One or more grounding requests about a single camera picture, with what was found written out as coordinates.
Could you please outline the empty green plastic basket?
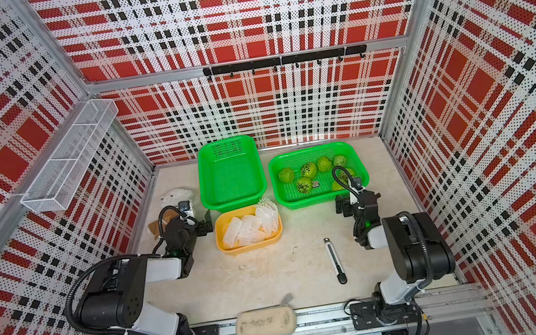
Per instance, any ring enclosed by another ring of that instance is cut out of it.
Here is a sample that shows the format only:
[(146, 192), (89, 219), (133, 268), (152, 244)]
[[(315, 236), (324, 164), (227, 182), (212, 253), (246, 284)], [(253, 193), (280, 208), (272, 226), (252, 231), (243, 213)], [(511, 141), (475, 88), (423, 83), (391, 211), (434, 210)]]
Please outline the empty green plastic basket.
[(252, 137), (208, 143), (198, 154), (200, 200), (206, 209), (230, 212), (256, 204), (265, 194), (268, 182)]

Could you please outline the clear wall shelf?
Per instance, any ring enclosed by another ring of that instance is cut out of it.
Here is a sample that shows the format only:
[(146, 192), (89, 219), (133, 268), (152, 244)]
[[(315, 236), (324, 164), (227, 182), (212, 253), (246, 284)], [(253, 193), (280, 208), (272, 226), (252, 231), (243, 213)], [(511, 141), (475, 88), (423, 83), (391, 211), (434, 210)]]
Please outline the clear wall shelf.
[(64, 136), (21, 197), (21, 205), (36, 213), (68, 209), (117, 114), (111, 99), (80, 103)]

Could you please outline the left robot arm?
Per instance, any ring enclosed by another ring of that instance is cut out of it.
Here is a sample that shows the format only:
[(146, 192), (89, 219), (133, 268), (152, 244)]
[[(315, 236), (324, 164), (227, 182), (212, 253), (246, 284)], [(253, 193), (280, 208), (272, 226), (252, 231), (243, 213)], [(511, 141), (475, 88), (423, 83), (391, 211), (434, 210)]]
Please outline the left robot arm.
[(166, 206), (159, 239), (150, 254), (118, 255), (80, 274), (66, 296), (64, 316), (88, 335), (219, 335), (216, 324), (193, 328), (184, 314), (167, 312), (145, 299), (146, 287), (190, 276), (199, 237), (213, 231), (211, 215), (197, 219), (189, 201)]

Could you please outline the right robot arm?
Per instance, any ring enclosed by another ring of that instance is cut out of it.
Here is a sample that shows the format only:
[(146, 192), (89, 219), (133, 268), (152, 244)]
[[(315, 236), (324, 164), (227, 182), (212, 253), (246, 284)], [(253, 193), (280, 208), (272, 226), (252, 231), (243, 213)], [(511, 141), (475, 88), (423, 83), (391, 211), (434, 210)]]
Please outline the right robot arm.
[(455, 256), (426, 212), (380, 217), (381, 195), (366, 189), (347, 168), (335, 166), (335, 184), (349, 195), (335, 198), (336, 213), (353, 218), (353, 239), (365, 249), (387, 247), (394, 272), (376, 284), (372, 325), (394, 325), (416, 311), (415, 297), (432, 282), (455, 271)]

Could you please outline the green basket with fruit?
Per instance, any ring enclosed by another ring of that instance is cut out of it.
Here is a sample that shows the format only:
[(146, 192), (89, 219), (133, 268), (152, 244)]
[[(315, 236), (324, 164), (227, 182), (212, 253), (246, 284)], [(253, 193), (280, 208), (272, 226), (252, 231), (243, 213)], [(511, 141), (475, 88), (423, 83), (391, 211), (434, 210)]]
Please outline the green basket with fruit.
[(370, 176), (352, 145), (337, 142), (276, 156), (269, 163), (277, 202), (291, 210), (329, 202), (346, 194), (338, 181)]

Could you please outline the black pen tool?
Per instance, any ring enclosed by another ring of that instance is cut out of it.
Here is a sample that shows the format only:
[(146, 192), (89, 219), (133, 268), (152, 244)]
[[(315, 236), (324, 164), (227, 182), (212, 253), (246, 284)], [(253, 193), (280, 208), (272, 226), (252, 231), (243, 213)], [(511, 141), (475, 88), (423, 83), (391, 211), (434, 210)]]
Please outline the black pen tool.
[(339, 257), (335, 250), (333, 242), (327, 237), (324, 238), (323, 242), (327, 250), (328, 257), (330, 258), (331, 264), (333, 266), (333, 269), (335, 270), (335, 274), (336, 274), (339, 284), (341, 285), (347, 284), (347, 275), (341, 265), (341, 261), (339, 260)]

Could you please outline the beige sponge block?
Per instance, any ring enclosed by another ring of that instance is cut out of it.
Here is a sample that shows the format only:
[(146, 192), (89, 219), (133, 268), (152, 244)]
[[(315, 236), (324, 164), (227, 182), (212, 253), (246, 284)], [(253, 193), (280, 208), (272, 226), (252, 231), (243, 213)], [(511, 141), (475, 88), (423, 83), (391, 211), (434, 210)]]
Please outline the beige sponge block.
[(236, 320), (236, 335), (291, 335), (297, 326), (291, 306), (273, 306), (241, 313)]

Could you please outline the black hook rail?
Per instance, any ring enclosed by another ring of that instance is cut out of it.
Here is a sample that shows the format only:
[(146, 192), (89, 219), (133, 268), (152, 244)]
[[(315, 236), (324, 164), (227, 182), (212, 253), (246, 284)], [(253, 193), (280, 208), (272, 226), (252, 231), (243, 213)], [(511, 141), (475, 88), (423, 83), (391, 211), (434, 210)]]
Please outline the black hook rail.
[(237, 74), (237, 72), (244, 71), (257, 71), (259, 69), (279, 67), (282, 65), (293, 65), (310, 61), (322, 61), (324, 59), (331, 58), (343, 58), (346, 56), (363, 55), (368, 50), (368, 45), (359, 44), (355, 46), (340, 47), (335, 49), (320, 50), (292, 55), (284, 55), (270, 58), (263, 58), (263, 60), (242, 62), (227, 64), (221, 66), (203, 68), (203, 74), (205, 77), (213, 77), (215, 75), (230, 75)]

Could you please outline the white teddy bear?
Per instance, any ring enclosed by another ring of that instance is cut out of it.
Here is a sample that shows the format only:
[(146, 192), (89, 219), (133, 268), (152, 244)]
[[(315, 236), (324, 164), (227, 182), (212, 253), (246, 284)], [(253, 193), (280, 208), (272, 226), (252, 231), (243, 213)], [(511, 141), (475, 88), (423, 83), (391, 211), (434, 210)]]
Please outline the white teddy bear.
[(175, 206), (183, 212), (193, 210), (194, 191), (185, 188), (174, 188), (161, 197), (161, 206)]

